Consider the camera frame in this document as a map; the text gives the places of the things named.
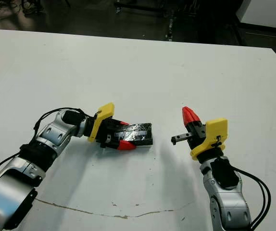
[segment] brown stain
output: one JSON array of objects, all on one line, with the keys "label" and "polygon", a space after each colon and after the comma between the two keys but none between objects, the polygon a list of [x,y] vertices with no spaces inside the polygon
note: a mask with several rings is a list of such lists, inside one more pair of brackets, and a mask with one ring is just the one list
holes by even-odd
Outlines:
[{"label": "brown stain", "polygon": [[139,217],[142,217],[142,216],[145,216],[145,215],[148,215],[148,214],[160,213],[160,212],[161,212],[161,211],[148,212],[148,213],[144,213],[144,214],[141,214],[141,215],[138,215],[138,216],[134,216],[134,217],[139,218]]},{"label": "brown stain", "polygon": [[70,209],[70,210],[73,210],[73,211],[76,211],[76,212],[82,212],[82,213],[87,213],[87,214],[94,214],[94,213],[91,213],[91,212],[88,212],[88,211],[84,211],[84,210],[80,210],[80,209],[76,209],[76,208],[69,208],[69,207],[66,207],[66,206],[63,206],[63,205],[57,205],[55,203],[50,203],[50,202],[47,202],[47,201],[42,201],[40,199],[37,199],[37,201],[40,201],[44,204],[47,204],[47,205],[52,205],[52,206],[55,206],[55,207],[59,207],[59,208],[65,208],[65,209]]},{"label": "brown stain", "polygon": [[116,216],[114,216],[114,218],[128,219],[128,216],[127,215],[124,215],[124,216],[116,215]]},{"label": "brown stain", "polygon": [[55,203],[43,201],[43,200],[40,200],[40,199],[37,199],[37,198],[36,198],[36,200],[39,201],[39,202],[42,202],[42,203],[44,203],[44,204],[52,205],[52,206],[58,207],[58,208],[69,209],[69,210],[72,210],[72,211],[81,212],[81,213],[86,213],[86,214],[90,214],[90,215],[103,216],[103,217],[109,217],[109,218],[120,218],[120,219],[139,218],[139,217],[142,217],[142,216],[145,216],[145,215],[149,215],[149,214],[162,213],[162,212],[179,211],[179,210],[185,208],[186,206],[188,206],[188,205],[194,203],[194,201],[192,201],[192,202],[189,202],[189,203],[183,205],[183,206],[180,207],[180,208],[176,208],[176,209],[166,209],[166,210],[161,210],[161,211],[148,212],[148,213],[143,213],[143,214],[140,214],[140,215],[137,215],[137,216],[128,216],[128,215],[124,215],[124,216],[114,215],[114,216],[112,216],[112,215],[106,215],[106,214],[92,213],[92,212],[88,212],[88,211],[81,210],[81,209],[66,207],[66,206],[63,206],[63,205],[57,205],[57,204],[55,204]]}]

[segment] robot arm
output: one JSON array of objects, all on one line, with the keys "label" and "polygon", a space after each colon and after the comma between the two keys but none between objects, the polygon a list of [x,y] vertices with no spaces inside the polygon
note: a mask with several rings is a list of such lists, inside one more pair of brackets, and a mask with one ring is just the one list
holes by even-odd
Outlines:
[{"label": "robot arm", "polygon": [[[202,124],[199,117],[188,107],[183,108],[186,134],[174,136],[171,142],[187,140],[193,160],[201,164],[203,184],[210,198],[210,212],[214,231],[252,231],[266,216],[270,207],[270,192],[267,186],[257,177],[234,168],[222,150],[227,139],[227,120],[217,119]],[[258,182],[261,189],[265,186],[268,194],[268,205],[262,207],[261,213],[252,222],[247,202],[242,194],[242,179],[239,173],[245,174]]]},{"label": "robot arm", "polygon": [[0,231],[19,225],[37,196],[35,187],[71,137],[83,135],[87,120],[76,111],[59,111],[55,120],[29,144],[22,145],[18,156],[0,171]]},{"label": "robot arm", "polygon": [[[52,111],[58,112],[55,120],[37,133],[40,121],[49,114],[41,117],[31,142],[22,145],[20,152],[0,171],[0,231],[20,224],[38,194],[35,187],[43,181],[72,136],[92,136],[92,141],[100,142],[101,147],[118,150],[152,144],[151,124],[129,125],[114,120],[113,109],[112,103],[107,104],[94,117],[80,109],[56,109]],[[120,132],[125,136],[115,135]]]}]

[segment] table surface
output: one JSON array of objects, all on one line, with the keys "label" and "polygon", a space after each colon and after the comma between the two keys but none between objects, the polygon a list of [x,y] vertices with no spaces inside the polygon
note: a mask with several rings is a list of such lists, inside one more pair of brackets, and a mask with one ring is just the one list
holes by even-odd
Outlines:
[{"label": "table surface", "polygon": [[[46,111],[152,123],[154,145],[130,152],[73,138],[38,187],[20,231],[212,231],[199,163],[186,142],[181,108],[205,122],[229,121],[225,154],[264,180],[276,230],[276,54],[271,49],[0,30],[0,160],[16,153]],[[254,218],[261,192],[243,177]]]}]

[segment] yellow gripper mount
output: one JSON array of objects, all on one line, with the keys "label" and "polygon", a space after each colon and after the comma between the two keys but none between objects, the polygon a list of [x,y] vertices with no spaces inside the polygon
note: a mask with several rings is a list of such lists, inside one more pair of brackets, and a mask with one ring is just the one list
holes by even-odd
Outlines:
[{"label": "yellow gripper mount", "polygon": [[91,131],[91,135],[88,138],[88,141],[94,142],[96,135],[98,134],[98,130],[100,127],[101,122],[104,119],[107,119],[114,114],[114,104],[108,103],[98,109],[98,112],[96,113],[96,119],[94,121],[94,125]]},{"label": "yellow gripper mount", "polygon": [[202,144],[191,150],[190,155],[193,160],[197,156],[211,148],[219,147],[225,149],[224,141],[228,137],[228,120],[224,118],[214,119],[205,123],[205,140]]}]

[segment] white wall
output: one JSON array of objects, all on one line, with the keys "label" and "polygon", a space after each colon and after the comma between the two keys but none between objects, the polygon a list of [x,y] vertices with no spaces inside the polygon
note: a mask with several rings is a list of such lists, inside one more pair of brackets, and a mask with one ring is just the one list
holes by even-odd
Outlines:
[{"label": "white wall", "polygon": [[242,23],[276,27],[276,0],[244,0],[237,16]]}]

